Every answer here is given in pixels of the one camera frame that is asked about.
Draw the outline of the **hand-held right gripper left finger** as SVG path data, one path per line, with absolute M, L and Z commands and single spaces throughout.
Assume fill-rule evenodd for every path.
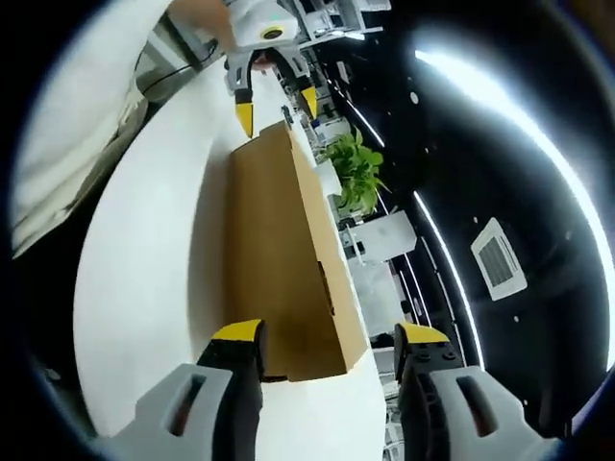
M 110 437 L 112 460 L 254 460 L 263 405 L 265 322 L 228 324 L 178 366 Z

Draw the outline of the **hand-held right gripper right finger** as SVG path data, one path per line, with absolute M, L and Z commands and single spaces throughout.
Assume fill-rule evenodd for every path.
M 479 366 L 466 366 L 441 331 L 394 331 L 405 460 L 552 460 L 556 438 L 528 425 L 521 402 Z

